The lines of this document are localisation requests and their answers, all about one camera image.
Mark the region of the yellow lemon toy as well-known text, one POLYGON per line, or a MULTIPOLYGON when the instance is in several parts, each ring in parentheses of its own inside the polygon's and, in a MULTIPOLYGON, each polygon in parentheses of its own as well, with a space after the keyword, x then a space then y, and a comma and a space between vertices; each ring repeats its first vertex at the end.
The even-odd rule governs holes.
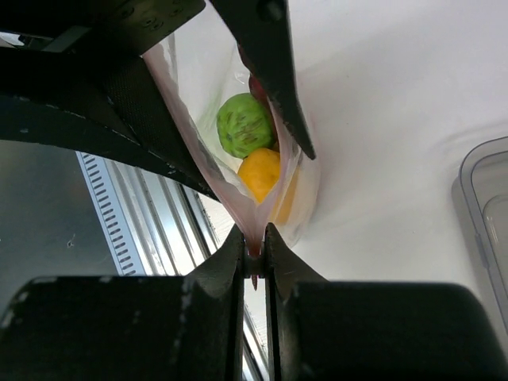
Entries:
MULTIPOLYGON (((258 148, 247 156, 237 174, 243 180, 247 188, 253 193, 257 202, 262 202, 279 180, 280 154, 268 148, 258 148)), ((275 223, 282 225, 289 220, 296 185, 298 182, 298 169, 294 171, 293 178, 277 216, 272 214, 275 223)))

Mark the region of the red meat slice toy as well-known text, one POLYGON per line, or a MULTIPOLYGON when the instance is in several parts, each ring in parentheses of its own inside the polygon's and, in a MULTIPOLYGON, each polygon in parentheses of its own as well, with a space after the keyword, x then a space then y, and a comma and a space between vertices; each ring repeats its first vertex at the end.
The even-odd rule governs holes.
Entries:
POLYGON ((250 94, 258 102, 260 102, 263 106, 265 106, 267 109, 269 109, 270 106, 269 106, 268 96, 267 96, 265 90, 263 89, 263 87, 261 86, 259 80, 255 76, 253 76, 253 75, 249 76, 248 87, 249 87, 250 94))

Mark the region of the clear zip top bag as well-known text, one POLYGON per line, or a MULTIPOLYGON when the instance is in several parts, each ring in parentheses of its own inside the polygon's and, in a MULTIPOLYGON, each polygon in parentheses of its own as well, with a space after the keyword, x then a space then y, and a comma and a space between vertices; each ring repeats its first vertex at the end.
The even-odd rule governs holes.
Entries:
POLYGON ((180 67, 172 38, 143 55, 178 137, 244 234, 250 254, 260 250, 269 223, 293 247, 315 209, 319 163, 286 131, 232 42, 184 57, 209 67, 204 75, 180 67))

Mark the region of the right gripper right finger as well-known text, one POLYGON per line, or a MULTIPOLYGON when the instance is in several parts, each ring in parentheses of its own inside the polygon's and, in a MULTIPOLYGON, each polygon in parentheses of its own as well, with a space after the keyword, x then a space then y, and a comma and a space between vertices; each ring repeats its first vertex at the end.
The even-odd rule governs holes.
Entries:
POLYGON ((452 283, 328 281, 265 233, 273 380, 504 380, 485 309, 452 283))

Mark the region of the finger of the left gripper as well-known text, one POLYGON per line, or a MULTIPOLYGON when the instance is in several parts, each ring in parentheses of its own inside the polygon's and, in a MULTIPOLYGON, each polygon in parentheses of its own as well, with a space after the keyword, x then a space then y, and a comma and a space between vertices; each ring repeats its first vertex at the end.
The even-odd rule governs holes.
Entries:
POLYGON ((287 1, 212 1, 240 45, 247 67, 260 81, 287 131, 311 160, 316 159, 295 82, 287 1))

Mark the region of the green guava toy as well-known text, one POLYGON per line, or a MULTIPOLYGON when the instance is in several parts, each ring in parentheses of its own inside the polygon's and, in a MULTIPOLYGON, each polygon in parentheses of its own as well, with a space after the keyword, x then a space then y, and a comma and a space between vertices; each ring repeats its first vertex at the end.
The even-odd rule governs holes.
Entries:
POLYGON ((229 98, 217 112, 216 127, 223 150, 237 159, 275 144, 271 115, 250 93, 229 98))

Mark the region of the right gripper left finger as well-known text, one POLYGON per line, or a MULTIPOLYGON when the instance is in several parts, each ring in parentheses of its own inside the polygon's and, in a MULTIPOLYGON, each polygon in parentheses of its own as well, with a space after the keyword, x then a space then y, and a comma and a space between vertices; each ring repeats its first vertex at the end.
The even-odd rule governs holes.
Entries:
POLYGON ((40 277, 1 320, 4 380, 238 380, 244 238, 185 276, 40 277))

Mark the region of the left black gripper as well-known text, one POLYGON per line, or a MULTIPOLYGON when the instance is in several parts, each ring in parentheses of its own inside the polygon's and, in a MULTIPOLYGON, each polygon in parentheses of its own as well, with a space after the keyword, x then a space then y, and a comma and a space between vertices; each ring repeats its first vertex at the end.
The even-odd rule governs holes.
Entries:
POLYGON ((213 197, 140 57, 61 53, 96 47, 141 55, 205 6, 2 1, 1 36, 33 51, 1 53, 1 138, 101 156, 213 197))

